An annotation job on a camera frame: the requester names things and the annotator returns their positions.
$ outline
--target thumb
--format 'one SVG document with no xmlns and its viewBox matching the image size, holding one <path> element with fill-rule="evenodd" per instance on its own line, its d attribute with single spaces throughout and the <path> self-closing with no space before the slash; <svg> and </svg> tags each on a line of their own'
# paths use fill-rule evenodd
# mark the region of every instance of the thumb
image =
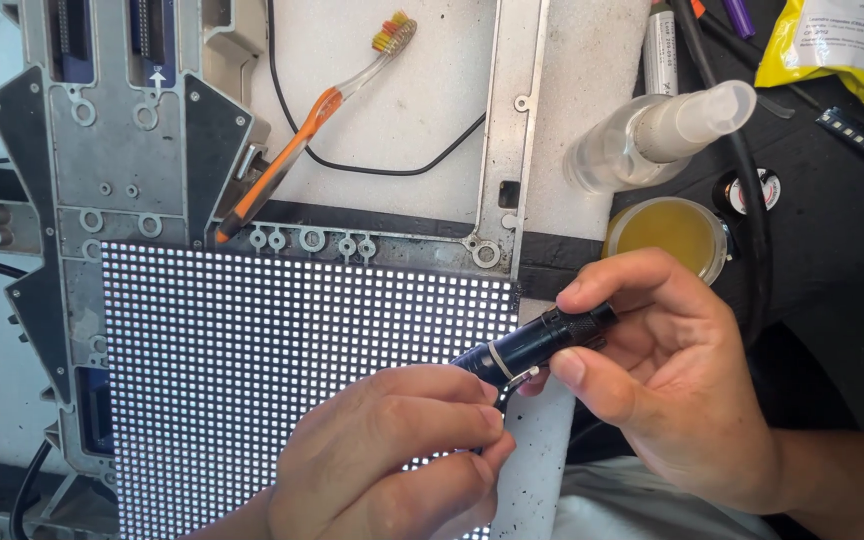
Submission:
<svg viewBox="0 0 864 540">
<path fill-rule="evenodd" d="M 549 367 L 603 422 L 639 433 L 654 429 L 661 410 L 657 396 L 606 355 L 572 347 L 556 352 Z"/>
</svg>

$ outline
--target toothbrush bristles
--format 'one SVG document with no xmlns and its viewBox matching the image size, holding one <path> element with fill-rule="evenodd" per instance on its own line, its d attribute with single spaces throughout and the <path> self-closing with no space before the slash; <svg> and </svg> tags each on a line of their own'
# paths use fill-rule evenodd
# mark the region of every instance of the toothbrush bristles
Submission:
<svg viewBox="0 0 864 540">
<path fill-rule="evenodd" d="M 408 20 L 409 17 L 405 14 L 405 11 L 401 9 L 396 11 L 391 16 L 391 19 L 382 23 L 382 30 L 372 38 L 372 48 L 380 53 L 385 52 L 392 36 L 394 36 L 402 25 L 408 22 Z"/>
</svg>

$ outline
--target hand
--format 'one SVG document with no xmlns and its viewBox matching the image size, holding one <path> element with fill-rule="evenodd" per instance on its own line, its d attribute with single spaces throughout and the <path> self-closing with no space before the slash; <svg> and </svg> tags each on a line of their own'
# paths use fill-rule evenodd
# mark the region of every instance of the hand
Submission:
<svg viewBox="0 0 864 540">
<path fill-rule="evenodd" d="M 732 310 L 659 249 L 585 266 L 557 303 L 581 313 L 606 300 L 620 319 L 606 348 L 562 350 L 552 374 L 673 485 L 738 510 L 770 511 L 781 460 Z"/>
<path fill-rule="evenodd" d="M 382 370 L 306 414 L 276 464 L 271 538 L 455 538 L 496 515 L 516 448 L 498 391 L 444 365 Z M 481 455 L 454 449 L 485 447 Z M 416 457 L 452 452 L 415 471 Z"/>
</svg>

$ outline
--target white cloth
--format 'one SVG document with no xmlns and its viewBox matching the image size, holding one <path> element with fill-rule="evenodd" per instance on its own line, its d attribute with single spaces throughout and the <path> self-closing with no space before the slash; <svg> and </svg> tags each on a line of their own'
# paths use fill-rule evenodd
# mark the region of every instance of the white cloth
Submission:
<svg viewBox="0 0 864 540">
<path fill-rule="evenodd" d="M 685 493 L 628 456 L 565 467 L 552 538 L 779 540 L 762 518 Z"/>
</svg>

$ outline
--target led panel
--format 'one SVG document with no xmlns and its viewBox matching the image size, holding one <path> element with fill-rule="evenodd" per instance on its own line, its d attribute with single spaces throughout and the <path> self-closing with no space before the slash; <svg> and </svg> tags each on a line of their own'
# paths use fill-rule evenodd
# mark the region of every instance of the led panel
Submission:
<svg viewBox="0 0 864 540">
<path fill-rule="evenodd" d="M 519 312 L 492 277 L 132 243 L 102 242 L 102 284 L 123 538 L 238 508 L 307 411 L 378 369 L 448 363 Z"/>
</svg>

